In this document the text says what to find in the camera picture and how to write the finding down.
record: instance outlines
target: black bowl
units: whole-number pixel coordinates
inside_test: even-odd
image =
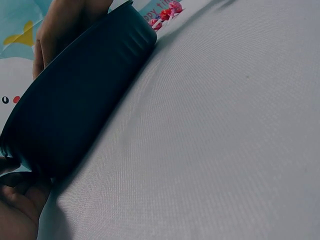
[[[85,31],[31,84],[3,128],[5,157],[49,177],[83,158],[157,40],[132,3]]]

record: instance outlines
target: hand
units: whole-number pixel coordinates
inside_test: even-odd
[[[20,164],[0,157],[0,174]],[[40,214],[50,194],[51,181],[32,172],[0,177],[0,239],[36,240]]]
[[[36,34],[33,78],[76,37],[106,14],[113,0],[53,0]]]

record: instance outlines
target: black dot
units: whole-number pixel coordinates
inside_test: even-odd
[[[4,96],[4,97],[2,98],[2,102],[3,102],[4,104],[8,104],[8,103],[9,103],[9,98],[6,97],[6,96]]]

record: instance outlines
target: red dot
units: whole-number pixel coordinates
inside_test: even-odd
[[[17,103],[17,102],[19,102],[19,100],[20,100],[20,97],[19,96],[15,96],[14,97],[14,99],[13,99],[13,103]]]

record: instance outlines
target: gray fabric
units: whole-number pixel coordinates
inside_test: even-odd
[[[320,1],[183,4],[39,239],[319,239]]]

